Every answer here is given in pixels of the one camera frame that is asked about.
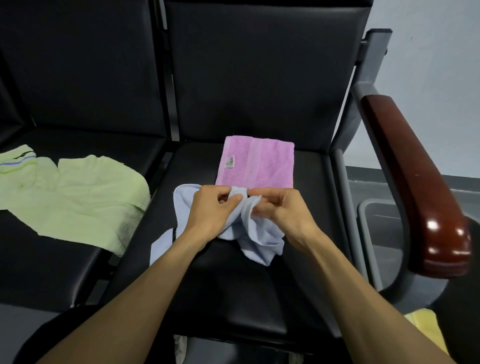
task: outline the person's left arm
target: person's left arm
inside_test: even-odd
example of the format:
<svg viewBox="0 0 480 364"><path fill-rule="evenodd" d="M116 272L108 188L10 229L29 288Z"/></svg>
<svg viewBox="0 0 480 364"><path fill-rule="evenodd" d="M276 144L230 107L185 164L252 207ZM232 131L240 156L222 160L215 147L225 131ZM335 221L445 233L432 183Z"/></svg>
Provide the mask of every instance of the person's left arm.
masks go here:
<svg viewBox="0 0 480 364"><path fill-rule="evenodd" d="M37 364L143 363L191 261L220 234L240 203L241 195L225 202L229 193L227 186L202 186L193 198L187 227L173 245Z"/></svg>

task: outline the white wall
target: white wall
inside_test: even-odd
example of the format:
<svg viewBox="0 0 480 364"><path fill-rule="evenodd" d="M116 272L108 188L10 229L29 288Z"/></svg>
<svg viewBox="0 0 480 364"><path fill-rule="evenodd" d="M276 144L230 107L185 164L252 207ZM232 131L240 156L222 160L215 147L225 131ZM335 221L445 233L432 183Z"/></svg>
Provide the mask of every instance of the white wall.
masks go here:
<svg viewBox="0 0 480 364"><path fill-rule="evenodd" d="M374 0L370 28L393 29L377 90L442 174L480 178L480 0ZM363 123L345 162L380 167Z"/></svg>

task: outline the gray baseboard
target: gray baseboard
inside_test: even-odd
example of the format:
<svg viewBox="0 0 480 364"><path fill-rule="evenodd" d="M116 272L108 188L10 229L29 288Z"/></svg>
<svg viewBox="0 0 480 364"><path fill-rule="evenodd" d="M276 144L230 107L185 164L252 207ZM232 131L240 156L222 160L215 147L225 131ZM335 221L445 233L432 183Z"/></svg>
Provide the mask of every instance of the gray baseboard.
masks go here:
<svg viewBox="0 0 480 364"><path fill-rule="evenodd" d="M351 181L386 183L382 170L375 168L347 166L348 179ZM452 190L480 192L480 178L443 175L448 187Z"/></svg>

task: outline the towel label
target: towel label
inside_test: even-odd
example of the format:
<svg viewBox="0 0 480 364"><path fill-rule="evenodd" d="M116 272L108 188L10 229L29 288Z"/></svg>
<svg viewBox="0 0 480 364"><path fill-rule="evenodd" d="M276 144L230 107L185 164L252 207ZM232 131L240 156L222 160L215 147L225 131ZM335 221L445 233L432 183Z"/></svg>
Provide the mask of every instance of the towel label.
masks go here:
<svg viewBox="0 0 480 364"><path fill-rule="evenodd" d="M230 158L227 159L225 163L225 168L233 168L234 164L235 164L235 156L231 156Z"/></svg>

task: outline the green towel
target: green towel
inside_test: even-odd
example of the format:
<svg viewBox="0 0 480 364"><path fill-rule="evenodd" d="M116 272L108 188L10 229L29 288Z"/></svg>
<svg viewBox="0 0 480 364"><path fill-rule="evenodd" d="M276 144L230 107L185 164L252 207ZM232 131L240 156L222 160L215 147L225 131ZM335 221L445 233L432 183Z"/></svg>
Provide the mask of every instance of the green towel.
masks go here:
<svg viewBox="0 0 480 364"><path fill-rule="evenodd" d="M108 157L57 167L26 145L0 154L0 209L42 236L123 255L149 202L145 178Z"/></svg>

